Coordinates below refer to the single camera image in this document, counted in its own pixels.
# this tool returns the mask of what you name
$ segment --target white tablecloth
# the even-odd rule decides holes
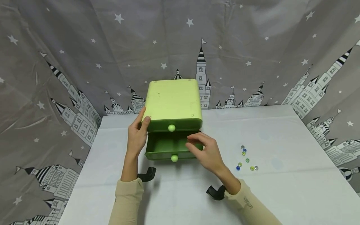
[[[202,131],[217,140],[225,164],[283,223],[360,223],[360,199],[291,107],[205,110]],[[136,115],[105,116],[59,225],[108,224]],[[241,155],[241,145],[247,149]],[[221,185],[195,159],[153,162],[139,157],[139,172],[157,168],[145,183],[139,224],[241,224],[226,201],[205,192]],[[240,171],[236,166],[242,162]],[[257,165],[258,171],[250,166]]]

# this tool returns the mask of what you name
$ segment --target gray backdrop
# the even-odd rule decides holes
[[[56,224],[101,117],[174,78],[203,109],[291,104],[360,193],[360,2],[0,3],[0,224]]]

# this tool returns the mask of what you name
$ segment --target star print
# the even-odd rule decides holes
[[[12,35],[11,36],[8,36],[8,38],[10,39],[10,42],[11,43],[14,43],[14,44],[16,44],[16,45],[18,45],[18,40],[16,40]]]
[[[44,108],[44,104],[41,103],[40,101],[39,101],[39,103],[38,103],[37,105],[39,106],[40,109],[45,109],[45,108]]]
[[[161,64],[160,66],[161,68],[165,69],[167,67],[166,63],[165,64]]]
[[[309,61],[309,60],[304,59],[304,61],[302,61],[301,64],[302,64],[302,65],[305,65],[305,64],[307,64],[308,61]]]
[[[114,20],[118,21],[118,22],[121,24],[121,21],[124,20],[124,19],[121,17],[121,14],[119,14],[119,15],[114,14],[114,15],[115,15],[115,19],[114,19]]]
[[[306,21],[307,21],[310,17],[312,17],[312,15],[314,14],[314,12],[310,12],[309,15],[306,16]]]
[[[360,15],[355,18],[355,23],[360,21]]]
[[[194,24],[193,24],[193,20],[192,20],[192,19],[189,19],[189,18],[188,18],[188,21],[186,22],[186,24],[188,24],[189,27],[190,27],[190,25],[194,25]]]
[[[22,201],[21,197],[22,197],[22,196],[20,196],[19,198],[16,198],[16,200],[15,200],[15,202],[13,202],[13,204],[18,205],[19,202]]]

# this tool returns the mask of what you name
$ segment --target black clamp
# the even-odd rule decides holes
[[[143,182],[148,182],[154,179],[156,173],[156,168],[149,167],[146,174],[138,174],[138,178],[140,178]]]
[[[212,186],[210,186],[206,193],[208,195],[210,195],[214,200],[220,201],[223,200],[225,198],[225,186],[222,185],[221,187],[219,187],[218,190],[216,190],[215,188],[213,188]]]

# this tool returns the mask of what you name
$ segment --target castle tower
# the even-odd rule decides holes
[[[51,165],[40,170],[34,167],[24,169],[28,175],[36,177],[40,187],[45,192],[52,193],[55,197],[69,200],[79,174],[70,168],[61,165]]]
[[[328,133],[330,133],[330,124],[334,121],[334,119],[335,117],[330,117],[326,121],[318,123],[316,126],[310,126],[309,124],[306,126],[323,149],[327,149],[336,141],[336,139],[327,140],[325,137]]]
[[[174,80],[182,80],[183,78],[180,76],[179,70],[176,70],[176,75],[174,77]]]
[[[201,109],[209,109],[211,84],[206,80],[206,60],[202,46],[200,47],[198,60],[196,62],[195,79],[198,81]]]
[[[303,119],[324,97],[330,80],[345,64],[351,50],[352,48],[337,59],[322,76],[312,79],[306,87],[301,85],[296,91],[295,88],[291,89],[282,104],[291,104],[294,111]]]
[[[360,156],[360,140],[344,141],[337,146],[332,146],[325,153],[336,166],[341,166]]]
[[[60,117],[70,126],[71,130],[88,146],[91,146],[98,129],[81,113],[74,113],[69,107],[56,102],[54,99],[51,99],[51,101],[55,104]]]
[[[136,95],[135,91],[130,87],[130,85],[128,86],[128,88],[131,89],[131,94],[132,94],[131,104],[134,108],[134,112],[135,114],[138,114],[141,111],[141,109],[145,106],[145,99]]]
[[[250,98],[248,98],[248,100],[244,104],[244,107],[260,106],[262,100],[264,99],[264,94],[261,91],[263,88],[263,84],[264,82],[261,83],[258,91],[252,94]]]

